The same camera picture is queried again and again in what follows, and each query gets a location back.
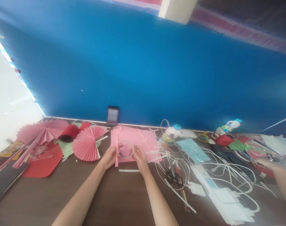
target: pink stick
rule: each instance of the pink stick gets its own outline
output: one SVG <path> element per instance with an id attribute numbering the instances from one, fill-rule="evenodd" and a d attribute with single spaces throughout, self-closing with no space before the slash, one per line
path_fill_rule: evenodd
<path id="1" fill-rule="evenodd" d="M 19 168 L 22 163 L 24 162 L 25 158 L 28 156 L 28 154 L 33 150 L 33 148 L 35 147 L 35 145 L 38 143 L 38 141 L 40 140 L 40 138 L 42 137 L 42 134 L 44 133 L 44 131 L 42 131 L 37 137 L 36 139 L 32 142 L 32 144 L 28 147 L 28 149 L 22 154 L 22 156 L 16 161 L 16 163 L 14 163 L 14 165 L 12 166 L 13 168 Z"/>
<path id="2" fill-rule="evenodd" d="M 118 138 L 118 135 L 117 135 L 117 153 L 116 154 L 118 154 L 119 152 L 119 138 Z M 116 164 L 115 164 L 115 166 L 116 167 L 118 167 L 119 166 L 119 158 L 116 156 Z"/>
<path id="3" fill-rule="evenodd" d="M 17 156 L 22 150 L 24 150 L 24 148 L 29 144 L 26 143 L 24 146 L 22 146 L 17 152 L 15 152 L 10 158 L 8 158 L 1 166 L 0 166 L 0 170 L 2 170 L 9 162 L 12 161 L 12 159 L 15 158 L 15 156 Z"/>

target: wooden table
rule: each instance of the wooden table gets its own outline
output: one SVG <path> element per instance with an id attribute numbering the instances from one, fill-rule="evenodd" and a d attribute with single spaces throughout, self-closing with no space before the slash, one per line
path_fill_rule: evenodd
<path id="1" fill-rule="evenodd" d="M 208 144 L 200 145 L 209 148 Z M 110 138 L 101 142 L 101 156 L 109 146 Z M 0 200 L 0 226 L 51 225 L 98 163 L 76 160 L 72 155 L 65 162 L 60 162 L 47 178 L 20 178 Z M 183 202 L 161 180 L 155 164 L 150 163 L 149 167 L 179 225 L 226 225 L 208 197 L 193 195 L 188 188 L 185 189 L 188 203 L 197 214 L 186 212 Z M 140 173 L 118 171 L 137 168 L 135 162 L 120 163 L 119 167 L 111 167 L 105 173 L 83 225 L 154 225 L 143 177 Z M 193 173 L 191 181 L 198 183 Z M 255 223 L 246 225 L 286 224 L 286 203 L 281 198 L 277 199 L 259 187 L 254 187 L 249 195 L 258 202 L 261 210 L 254 216 Z M 255 208 L 246 197 L 242 196 L 240 201 L 245 207 Z"/>

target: light blue paper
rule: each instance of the light blue paper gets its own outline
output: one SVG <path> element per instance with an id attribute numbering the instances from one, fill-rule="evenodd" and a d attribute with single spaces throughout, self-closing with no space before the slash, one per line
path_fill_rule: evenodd
<path id="1" fill-rule="evenodd" d="M 181 149 L 183 149 L 187 153 L 187 155 L 196 164 L 210 160 L 207 154 L 204 153 L 192 139 L 177 141 L 176 143 L 181 147 Z"/>

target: wrist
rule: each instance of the wrist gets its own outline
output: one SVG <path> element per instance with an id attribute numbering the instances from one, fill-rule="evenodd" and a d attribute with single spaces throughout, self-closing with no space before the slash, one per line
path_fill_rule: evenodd
<path id="1" fill-rule="evenodd" d="M 104 173 L 106 172 L 106 170 L 107 170 L 106 164 L 104 164 L 102 160 L 97 164 L 96 168 L 97 168 L 101 173 L 103 173 L 103 174 L 104 174 Z"/>
<path id="2" fill-rule="evenodd" d="M 142 176 L 144 178 L 144 180 L 146 180 L 147 178 L 149 178 L 150 176 L 152 176 L 149 168 L 147 170 L 144 171 L 144 173 L 142 173 Z"/>

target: smartphone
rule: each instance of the smartphone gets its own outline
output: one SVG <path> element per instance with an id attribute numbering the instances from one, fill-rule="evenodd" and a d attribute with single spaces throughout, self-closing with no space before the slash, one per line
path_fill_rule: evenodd
<path id="1" fill-rule="evenodd" d="M 107 108 L 107 125 L 117 126 L 119 116 L 119 107 L 108 106 Z"/>
<path id="2" fill-rule="evenodd" d="M 29 165 L 28 163 L 23 163 L 16 169 L 12 167 L 15 162 L 9 162 L 8 165 L 0 170 L 0 198 L 12 187 Z"/>

